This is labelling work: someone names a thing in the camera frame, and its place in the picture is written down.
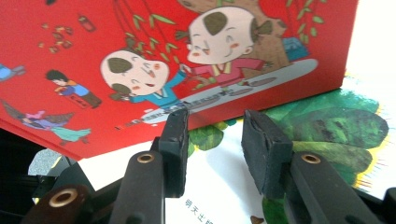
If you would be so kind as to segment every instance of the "book cover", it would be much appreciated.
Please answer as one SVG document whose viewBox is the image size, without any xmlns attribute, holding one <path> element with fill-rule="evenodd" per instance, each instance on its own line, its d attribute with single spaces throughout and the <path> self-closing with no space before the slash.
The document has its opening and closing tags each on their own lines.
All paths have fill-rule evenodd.
<svg viewBox="0 0 396 224">
<path fill-rule="evenodd" d="M 357 1 L 6 2 L 1 128 L 80 160 L 342 85 Z"/>
</svg>

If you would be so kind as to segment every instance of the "red book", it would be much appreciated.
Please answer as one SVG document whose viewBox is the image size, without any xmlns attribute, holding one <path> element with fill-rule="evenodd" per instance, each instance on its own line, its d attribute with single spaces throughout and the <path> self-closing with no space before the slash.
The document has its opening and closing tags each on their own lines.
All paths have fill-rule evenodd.
<svg viewBox="0 0 396 224">
<path fill-rule="evenodd" d="M 79 160 L 339 88 L 357 3 L 6 2 L 0 127 Z"/>
</svg>

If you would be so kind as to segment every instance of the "green leaves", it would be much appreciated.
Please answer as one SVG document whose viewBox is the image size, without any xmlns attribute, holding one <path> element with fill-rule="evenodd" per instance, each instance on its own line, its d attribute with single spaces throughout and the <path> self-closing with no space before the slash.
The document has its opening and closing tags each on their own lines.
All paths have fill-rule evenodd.
<svg viewBox="0 0 396 224">
<path fill-rule="evenodd" d="M 145 20 L 143 20 L 143 18 L 141 18 L 141 17 L 138 16 L 138 15 L 134 15 L 134 16 L 133 16 L 133 21 L 134 21 L 134 26 L 136 27 L 136 29 L 140 30 L 140 24 L 139 24 L 139 22 L 140 22 L 140 21 L 145 21 Z"/>
<path fill-rule="evenodd" d="M 174 56 L 174 61 L 175 61 L 175 63 L 180 63 L 180 60 L 178 59 L 178 57 L 176 55 Z"/>
<path fill-rule="evenodd" d="M 317 28 L 315 28 L 315 27 L 312 27 L 312 28 L 311 28 L 311 35 L 312 35 L 313 37 L 316 37 L 316 36 L 318 35 Z"/>
<path fill-rule="evenodd" d="M 300 28 L 298 28 L 297 34 L 301 34 L 303 30 L 305 29 L 306 23 L 303 23 L 300 25 Z"/>
<path fill-rule="evenodd" d="M 305 12 L 311 12 L 312 10 L 309 7 L 303 7 L 303 9 L 300 10 L 298 16 L 297 16 L 297 20 L 300 20 L 303 15 L 305 14 Z"/>
<path fill-rule="evenodd" d="M 234 0 L 217 0 L 216 6 L 217 7 L 222 7 L 223 2 L 228 2 L 228 3 L 234 3 Z"/>
<path fill-rule="evenodd" d="M 286 7 L 290 7 L 291 3 L 293 3 L 293 0 L 288 0 L 288 2 L 286 3 Z"/>
<path fill-rule="evenodd" d="M 206 151 L 217 147 L 224 133 L 215 126 L 209 125 L 189 132 L 190 141 L 199 149 Z"/>
<path fill-rule="evenodd" d="M 323 23 L 324 22 L 324 20 L 320 16 L 314 16 L 312 18 L 312 21 L 314 21 L 316 23 Z"/>
<path fill-rule="evenodd" d="M 213 124 L 213 126 L 215 126 L 216 128 L 218 128 L 219 130 L 225 130 L 225 129 L 228 127 L 227 123 L 224 122 L 224 121 L 215 123 L 215 124 Z"/>
<path fill-rule="evenodd" d="M 190 140 L 190 141 L 189 141 L 189 149 L 188 149 L 188 152 L 187 152 L 188 157 L 189 157 L 190 155 L 192 155 L 192 153 L 194 153 L 194 151 L 195 151 L 195 145 L 194 145 L 194 143 Z"/>
<path fill-rule="evenodd" d="M 228 125 L 228 126 L 233 126 L 233 125 L 235 125 L 236 124 L 236 121 L 237 119 L 227 119 L 227 120 L 225 120 L 224 122 Z"/>
<path fill-rule="evenodd" d="M 137 51 L 139 51 L 139 52 L 143 52 L 143 46 L 144 46 L 144 45 L 145 45 L 144 42 L 139 42 L 139 43 L 137 44 L 137 47 L 136 47 L 135 50 L 137 50 Z"/>
<path fill-rule="evenodd" d="M 171 52 L 171 49 L 178 49 L 177 46 L 175 46 L 174 44 L 171 44 L 171 43 L 167 43 L 165 48 L 166 48 L 166 52 L 168 52 L 168 53 Z"/>
<path fill-rule="evenodd" d="M 306 35 L 306 34 L 301 33 L 301 34 L 300 34 L 300 40 L 301 40 L 303 43 L 308 44 L 308 42 L 309 42 L 309 36 Z"/>
<path fill-rule="evenodd" d="M 326 158 L 352 185 L 388 135 L 387 122 L 375 112 L 378 102 L 353 91 L 336 90 L 263 111 L 293 141 L 294 151 Z"/>
<path fill-rule="evenodd" d="M 161 57 L 163 57 L 164 60 L 166 60 L 167 62 L 170 62 L 170 60 L 169 60 L 168 56 L 166 56 L 166 54 L 161 52 L 160 55 L 161 55 Z"/>
<path fill-rule="evenodd" d="M 161 22 L 164 22 L 164 23 L 167 23 L 167 24 L 172 24 L 172 25 L 176 24 L 174 21 L 171 21 L 171 20 L 169 20 L 169 19 L 167 19 L 167 18 L 165 18 L 163 16 L 160 16 L 158 14 L 151 14 L 149 16 L 149 18 L 148 18 L 149 25 L 150 25 L 151 28 L 154 28 L 155 20 L 161 21 Z"/>
<path fill-rule="evenodd" d="M 262 211 L 268 224 L 288 224 L 285 216 L 284 200 L 262 200 Z"/>
<path fill-rule="evenodd" d="M 309 5 L 311 5 L 313 1 L 314 1 L 314 0 L 307 0 L 307 1 L 305 2 L 305 4 L 304 4 L 304 7 L 309 7 Z"/>
<path fill-rule="evenodd" d="M 153 37 L 149 38 L 149 46 L 151 47 L 151 49 L 155 49 L 155 45 L 157 44 L 159 44 L 158 40 Z"/>
<path fill-rule="evenodd" d="M 125 34 L 126 34 L 127 36 L 129 36 L 129 37 L 134 37 L 134 35 L 131 34 L 131 33 L 129 33 L 129 32 L 126 32 Z"/>
</svg>

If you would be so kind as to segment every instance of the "cartoon illustration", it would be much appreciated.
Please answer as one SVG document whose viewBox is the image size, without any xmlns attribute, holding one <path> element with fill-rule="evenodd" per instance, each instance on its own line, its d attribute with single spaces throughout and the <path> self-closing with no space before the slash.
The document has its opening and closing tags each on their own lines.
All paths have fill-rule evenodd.
<svg viewBox="0 0 396 224">
<path fill-rule="evenodd" d="M 216 87 L 182 98 L 181 101 L 189 102 L 186 107 L 190 110 L 190 113 L 193 114 L 282 85 L 286 82 L 309 74 L 317 67 L 318 61 L 315 59 L 301 60 L 293 63 L 291 66 L 266 74 L 265 79 L 262 79 L 262 77 L 251 78 L 249 81 L 251 81 L 250 83 L 253 83 L 253 85 L 256 85 L 256 83 L 261 84 L 254 88 L 246 89 L 246 86 L 233 85 L 234 92 L 223 95 Z M 155 124 L 158 122 L 164 122 L 166 119 L 167 117 L 164 116 L 161 111 L 154 110 L 144 115 L 140 120 L 145 123 Z"/>
<path fill-rule="evenodd" d="M 25 69 L 23 65 L 17 66 L 15 68 L 7 68 L 4 65 L 0 64 L 0 81 L 6 81 L 14 76 L 20 76 L 25 73 Z"/>
<path fill-rule="evenodd" d="M 50 26 L 45 22 L 41 24 L 41 28 L 48 30 Z M 60 46 L 62 46 L 64 49 L 70 49 L 73 47 L 73 43 L 70 41 L 69 37 L 67 37 L 73 35 L 73 33 L 74 30 L 70 26 L 55 26 L 52 30 L 52 36 L 55 41 L 54 44 L 49 46 L 49 52 L 57 53 L 59 50 L 61 50 Z M 44 42 L 38 43 L 38 47 L 43 49 L 45 47 Z"/>
<path fill-rule="evenodd" d="M 46 74 L 46 78 L 59 86 L 59 88 L 55 89 L 59 95 L 72 96 L 72 94 L 75 94 L 87 102 L 92 108 L 96 108 L 102 103 L 102 100 L 96 97 L 91 91 L 69 79 L 60 71 L 50 70 Z"/>
<path fill-rule="evenodd" d="M 126 38 L 135 42 L 133 45 L 128 45 L 133 52 L 137 52 L 145 59 L 155 59 L 153 58 L 155 55 L 161 56 L 163 62 L 179 64 L 177 55 L 179 47 L 165 32 L 169 26 L 177 26 L 175 21 L 159 14 L 146 0 L 139 2 L 112 0 L 112 2 L 119 27 L 126 34 Z"/>
<path fill-rule="evenodd" d="M 2 103 L 8 114 L 12 118 L 19 120 L 23 125 L 55 133 L 62 139 L 61 146 L 69 142 L 77 142 L 78 140 L 81 140 L 84 144 L 89 143 L 87 135 L 91 133 L 91 129 L 74 131 L 64 128 L 64 125 L 73 117 L 73 113 L 44 116 L 45 111 L 38 111 L 36 114 L 23 114 L 7 102 L 2 101 Z"/>
<path fill-rule="evenodd" d="M 240 56 L 253 51 L 258 34 L 270 32 L 270 23 L 258 27 L 254 16 L 240 7 L 219 7 L 207 11 L 190 25 L 191 43 L 187 59 L 204 64 L 192 68 L 192 72 L 196 75 L 209 73 L 221 86 L 224 95 L 233 94 L 229 90 L 233 84 L 250 86 L 242 68 L 264 71 L 272 63 Z"/>
<path fill-rule="evenodd" d="M 318 14 L 318 4 L 327 4 L 327 1 L 307 1 L 303 6 L 296 1 L 289 1 L 286 4 L 290 15 L 293 15 L 292 11 L 298 11 L 289 17 L 289 20 L 295 19 L 300 24 L 295 28 L 290 27 L 290 29 L 293 34 L 299 36 L 299 40 L 305 45 L 309 44 L 311 38 L 318 37 L 318 27 L 325 23 L 325 20 Z"/>
<path fill-rule="evenodd" d="M 251 31 L 256 38 L 252 44 L 252 51 L 249 54 L 242 55 L 241 58 L 260 59 L 265 62 L 271 62 L 271 67 L 267 67 L 264 71 L 254 69 L 243 69 L 246 78 L 260 76 L 290 65 L 290 59 L 285 51 L 282 36 L 285 34 L 289 25 L 286 25 L 279 18 L 271 18 L 267 16 L 263 10 L 260 1 L 250 0 L 234 0 L 234 1 L 211 1 L 203 2 L 199 0 L 177 0 L 183 7 L 190 11 L 197 12 L 201 15 L 214 10 L 216 8 L 236 7 L 248 11 L 254 17 Z M 239 16 L 240 14 L 226 14 L 227 17 L 234 18 L 235 21 L 242 22 L 249 20 L 248 17 Z"/>
<path fill-rule="evenodd" d="M 127 50 L 119 50 L 107 55 L 101 64 L 103 78 L 116 91 L 114 100 L 128 100 L 131 103 L 150 101 L 169 113 L 172 106 L 184 104 L 172 91 L 186 77 L 185 64 L 180 65 L 177 74 L 168 82 L 169 67 L 161 61 L 146 60 Z"/>
</svg>

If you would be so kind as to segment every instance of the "bald cartoon head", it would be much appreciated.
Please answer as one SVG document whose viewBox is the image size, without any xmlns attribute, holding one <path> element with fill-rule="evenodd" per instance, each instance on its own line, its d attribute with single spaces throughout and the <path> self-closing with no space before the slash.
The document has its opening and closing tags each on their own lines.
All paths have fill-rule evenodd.
<svg viewBox="0 0 396 224">
<path fill-rule="evenodd" d="M 240 7 L 217 7 L 189 27 L 188 60 L 200 64 L 227 63 L 253 50 L 254 16 Z"/>
<path fill-rule="evenodd" d="M 159 91 L 169 76 L 169 67 L 161 61 L 146 60 L 128 50 L 107 55 L 101 63 L 106 84 L 123 95 L 148 95 Z"/>
</svg>

